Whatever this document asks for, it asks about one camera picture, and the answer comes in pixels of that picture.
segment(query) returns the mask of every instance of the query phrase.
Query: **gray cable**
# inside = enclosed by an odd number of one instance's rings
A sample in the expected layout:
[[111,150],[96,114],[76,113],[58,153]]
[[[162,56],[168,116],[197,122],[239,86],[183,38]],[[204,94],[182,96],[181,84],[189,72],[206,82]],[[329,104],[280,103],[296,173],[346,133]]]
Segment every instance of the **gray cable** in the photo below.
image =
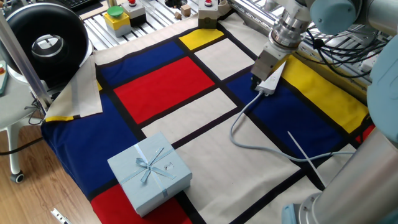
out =
[[[242,111],[239,113],[239,115],[238,115],[238,117],[236,118],[235,122],[232,124],[231,129],[229,130],[229,139],[231,140],[231,142],[232,142],[233,144],[235,144],[236,146],[239,146],[239,147],[242,147],[242,148],[246,148],[246,149],[259,149],[259,150],[265,150],[265,151],[269,151],[269,152],[274,152],[274,153],[277,153],[277,154],[279,154],[279,155],[281,155],[281,156],[284,156],[284,157],[286,157],[286,158],[288,158],[288,159],[290,159],[290,160],[292,160],[292,161],[295,161],[295,162],[308,162],[306,159],[297,159],[297,158],[294,158],[294,157],[292,157],[292,156],[290,156],[290,155],[288,155],[288,154],[285,154],[285,153],[280,152],[280,151],[275,150],[275,149],[271,149],[271,148],[269,148],[269,147],[263,147],[263,146],[249,146],[249,145],[241,144],[241,143],[238,143],[237,141],[235,141],[235,139],[234,139],[234,137],[233,137],[233,135],[232,135],[232,132],[233,132],[233,129],[234,129],[234,126],[235,126],[236,122],[238,122],[238,120],[239,120],[239,118],[242,116],[242,114],[243,114],[255,101],[257,101],[257,100],[260,98],[260,96],[261,96],[262,94],[264,94],[263,91],[260,91],[259,94],[258,94],[252,101],[250,101],[250,103],[248,103],[248,104],[242,109]],[[334,155],[352,155],[352,154],[354,154],[354,153],[353,153],[353,152],[329,152],[329,153],[325,153],[325,154],[321,154],[321,155],[318,155],[318,156],[311,157],[311,158],[309,158],[309,159],[310,159],[310,160],[315,160],[315,159],[319,159],[319,158],[323,158],[323,157],[328,157],[328,156],[334,156]]]

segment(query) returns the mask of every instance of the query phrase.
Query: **ribbon bow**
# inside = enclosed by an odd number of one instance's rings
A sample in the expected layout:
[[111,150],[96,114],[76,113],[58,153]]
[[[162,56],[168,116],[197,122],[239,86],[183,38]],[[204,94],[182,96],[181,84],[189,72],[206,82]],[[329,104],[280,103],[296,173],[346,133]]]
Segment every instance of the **ribbon bow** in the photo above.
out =
[[142,178],[141,178],[141,182],[142,182],[142,183],[145,183],[145,182],[147,181],[148,176],[149,176],[149,174],[150,174],[151,171],[154,171],[154,172],[156,172],[156,173],[158,173],[158,174],[160,174],[160,175],[163,175],[163,176],[165,176],[165,177],[168,177],[168,178],[170,178],[170,179],[174,179],[174,178],[175,178],[174,175],[169,174],[169,173],[167,173],[167,172],[165,172],[165,171],[162,171],[162,170],[159,169],[159,168],[156,168],[156,167],[153,167],[153,166],[152,166],[152,164],[154,163],[155,159],[160,155],[160,153],[163,151],[163,149],[164,149],[164,147],[158,149],[158,150],[155,152],[155,156],[154,156],[149,162],[146,162],[143,158],[137,158],[137,159],[136,159],[136,163],[137,163],[138,165],[140,165],[140,166],[142,166],[143,168],[147,169],[146,172],[145,172],[145,174],[144,174],[144,175],[142,176]]

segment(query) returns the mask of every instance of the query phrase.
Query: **control box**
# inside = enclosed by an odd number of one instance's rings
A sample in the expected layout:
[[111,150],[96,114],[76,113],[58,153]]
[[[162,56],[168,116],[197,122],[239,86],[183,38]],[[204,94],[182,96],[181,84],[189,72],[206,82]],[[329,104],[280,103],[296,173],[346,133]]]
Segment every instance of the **control box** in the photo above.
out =
[[218,0],[199,0],[198,26],[202,29],[217,27]]
[[132,27],[143,24],[147,21],[145,14],[145,7],[139,0],[129,0],[121,4],[123,11],[130,18],[130,25]]

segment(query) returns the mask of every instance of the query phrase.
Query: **red square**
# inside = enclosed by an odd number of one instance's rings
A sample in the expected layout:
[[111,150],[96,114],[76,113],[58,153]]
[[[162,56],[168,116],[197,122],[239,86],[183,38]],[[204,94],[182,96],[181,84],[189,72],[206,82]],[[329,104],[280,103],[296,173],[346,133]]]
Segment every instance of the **red square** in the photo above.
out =
[[102,224],[192,224],[173,197],[141,218],[119,184],[95,197],[91,206]]
[[185,57],[114,91],[140,124],[212,85],[198,65]]

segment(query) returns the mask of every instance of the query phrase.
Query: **black circular device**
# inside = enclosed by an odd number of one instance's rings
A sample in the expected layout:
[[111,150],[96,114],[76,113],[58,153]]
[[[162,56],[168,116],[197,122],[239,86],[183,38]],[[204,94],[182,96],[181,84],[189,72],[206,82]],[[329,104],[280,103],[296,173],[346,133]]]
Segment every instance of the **black circular device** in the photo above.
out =
[[[36,3],[13,12],[7,21],[37,75],[49,88],[69,82],[88,50],[87,31],[74,12],[59,4]],[[3,44],[0,52],[19,72]]]

